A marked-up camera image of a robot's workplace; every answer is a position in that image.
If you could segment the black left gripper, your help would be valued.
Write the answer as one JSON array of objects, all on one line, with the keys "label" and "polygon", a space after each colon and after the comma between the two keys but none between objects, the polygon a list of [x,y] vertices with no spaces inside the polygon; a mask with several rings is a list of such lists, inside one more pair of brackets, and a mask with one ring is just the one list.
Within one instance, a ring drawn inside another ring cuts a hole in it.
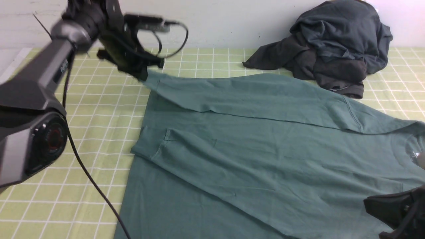
[{"label": "black left gripper", "polygon": [[137,38],[138,31],[127,28],[119,2],[100,0],[99,4],[106,20],[98,38],[104,49],[98,51],[97,57],[141,81],[147,79],[149,66],[163,68],[164,59],[146,51]]}]

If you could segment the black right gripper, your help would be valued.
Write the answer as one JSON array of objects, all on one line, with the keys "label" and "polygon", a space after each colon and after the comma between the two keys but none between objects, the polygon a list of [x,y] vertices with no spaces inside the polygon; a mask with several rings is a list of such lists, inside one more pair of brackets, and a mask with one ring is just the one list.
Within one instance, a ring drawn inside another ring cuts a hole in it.
[{"label": "black right gripper", "polygon": [[392,232],[380,239],[423,239],[425,237],[425,187],[406,192],[370,196],[363,200],[366,212],[388,225]]}]

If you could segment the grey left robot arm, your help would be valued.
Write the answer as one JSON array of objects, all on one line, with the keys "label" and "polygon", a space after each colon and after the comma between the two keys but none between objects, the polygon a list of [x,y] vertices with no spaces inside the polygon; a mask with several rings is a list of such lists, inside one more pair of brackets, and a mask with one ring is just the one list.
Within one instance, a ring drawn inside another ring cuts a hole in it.
[{"label": "grey left robot arm", "polygon": [[147,67],[164,60],[144,50],[138,30],[167,31],[158,16],[124,15],[117,0],[70,0],[51,30],[51,42],[1,84],[0,185],[20,184],[55,162],[67,144],[65,107],[55,97],[78,54],[99,40],[97,57],[146,80]]}]

